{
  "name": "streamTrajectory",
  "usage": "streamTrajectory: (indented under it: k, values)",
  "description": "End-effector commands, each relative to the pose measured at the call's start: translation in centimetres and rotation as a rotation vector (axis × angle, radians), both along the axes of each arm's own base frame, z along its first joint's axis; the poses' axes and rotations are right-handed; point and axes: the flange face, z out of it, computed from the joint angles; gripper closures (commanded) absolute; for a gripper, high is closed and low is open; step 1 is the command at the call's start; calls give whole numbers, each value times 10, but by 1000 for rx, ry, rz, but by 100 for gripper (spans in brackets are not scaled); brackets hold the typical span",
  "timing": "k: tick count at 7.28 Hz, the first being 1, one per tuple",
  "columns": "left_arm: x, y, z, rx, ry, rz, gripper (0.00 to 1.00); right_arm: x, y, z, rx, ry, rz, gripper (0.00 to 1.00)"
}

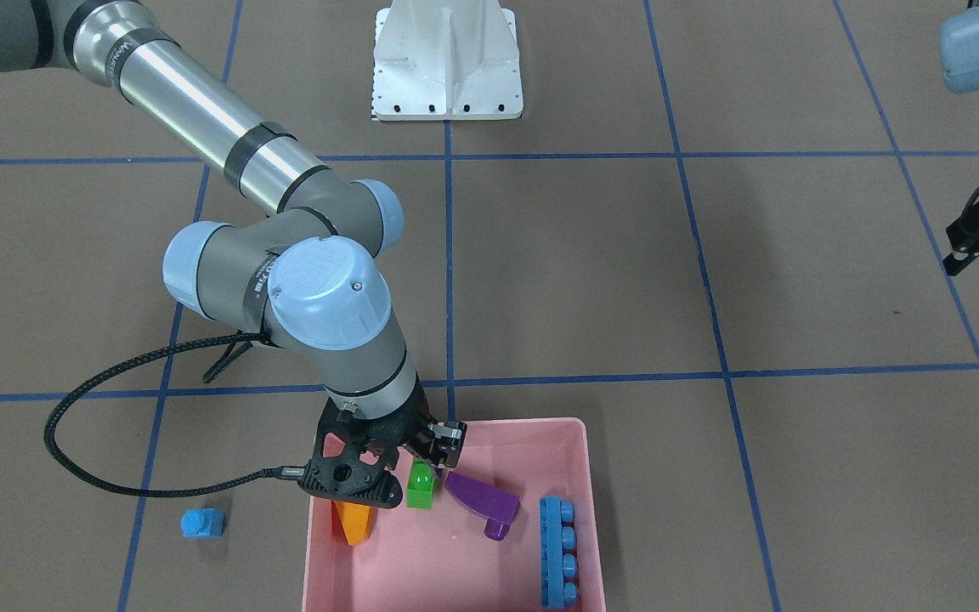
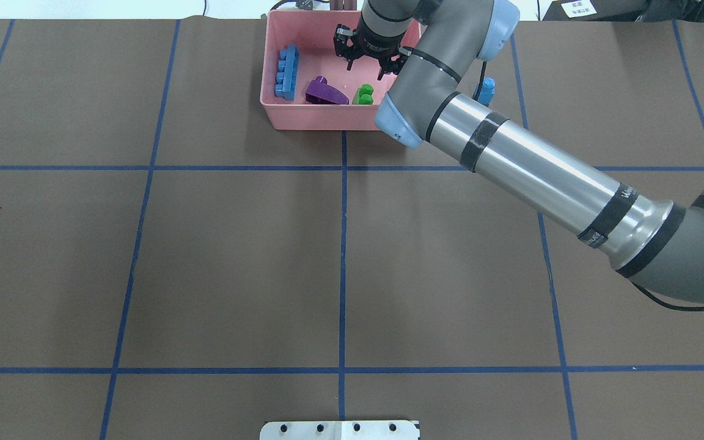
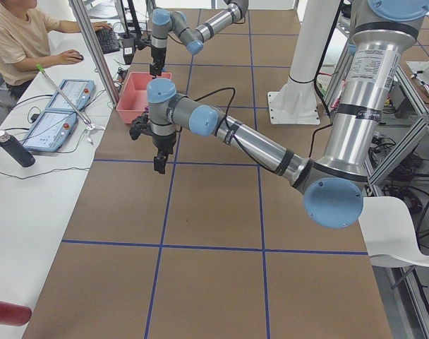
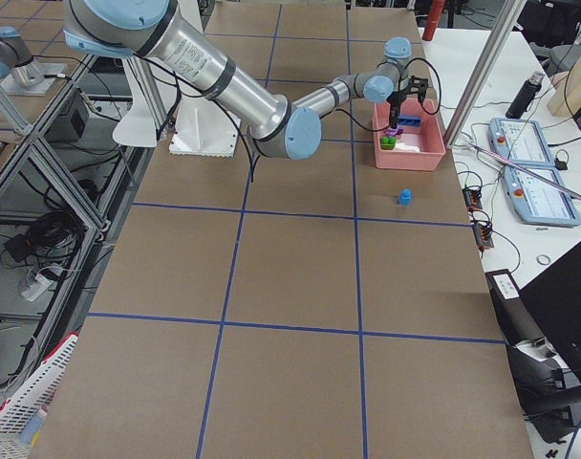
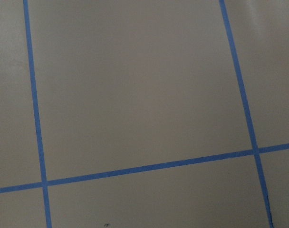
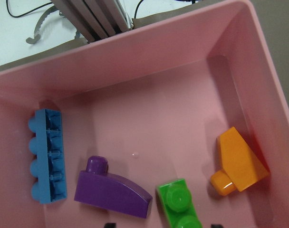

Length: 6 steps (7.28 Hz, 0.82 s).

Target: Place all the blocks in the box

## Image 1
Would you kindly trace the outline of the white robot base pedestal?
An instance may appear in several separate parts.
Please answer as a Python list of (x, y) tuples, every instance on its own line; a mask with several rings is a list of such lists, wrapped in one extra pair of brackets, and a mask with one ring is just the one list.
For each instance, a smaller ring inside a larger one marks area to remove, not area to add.
[(381, 122), (522, 116), (516, 15), (497, 1), (393, 1), (374, 19), (371, 116)]

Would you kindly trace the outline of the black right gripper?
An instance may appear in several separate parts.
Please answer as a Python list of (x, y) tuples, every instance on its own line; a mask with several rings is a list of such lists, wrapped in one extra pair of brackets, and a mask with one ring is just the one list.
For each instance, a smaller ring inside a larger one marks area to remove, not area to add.
[(393, 413), (362, 419), (326, 401), (302, 489), (333, 501), (396, 508), (403, 484), (393, 473), (399, 451), (408, 448), (432, 468), (458, 468), (467, 423), (431, 422), (426, 399), (408, 399)]

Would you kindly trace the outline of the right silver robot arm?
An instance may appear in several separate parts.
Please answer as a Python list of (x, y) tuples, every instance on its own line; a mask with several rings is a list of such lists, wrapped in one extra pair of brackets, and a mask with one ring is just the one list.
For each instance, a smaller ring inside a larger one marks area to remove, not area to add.
[[(85, 483), (124, 496), (203, 496), (261, 478), (294, 480), (312, 496), (392, 508), (403, 500), (393, 473), (398, 450), (432, 468), (454, 468), (467, 426), (431, 414), (376, 257), (403, 234), (396, 195), (373, 179), (346, 181), (295, 135), (265, 119), (167, 34), (139, 1), (0, 1), (0, 73), (61, 69), (109, 90), (194, 151), (246, 201), (260, 206), (255, 224), (199, 220), (175, 234), (163, 257), (168, 293), (187, 311), (230, 326), (230, 336), (183, 342), (102, 371), (59, 401), (44, 426), (50, 456)], [(71, 324), (65, 299), (28, 298), (65, 289), (59, 267), (74, 257), (106, 264), (124, 254), (141, 224), (113, 212), (143, 199), (143, 189), (112, 179), (88, 189), (98, 214), (70, 222), (52, 212), (44, 182), (35, 199), (22, 171), (0, 183), (0, 373), (30, 361), (54, 366), (50, 353), (7, 349), (27, 334), (47, 340), (42, 326)], [(57, 442), (59, 422), (84, 394), (113, 376), (173, 354), (225, 345), (206, 374), (212, 380), (253, 345), (272, 346), (309, 361), (329, 395), (303, 467), (258, 470), (207, 487), (149, 490), (109, 483), (73, 462)]]

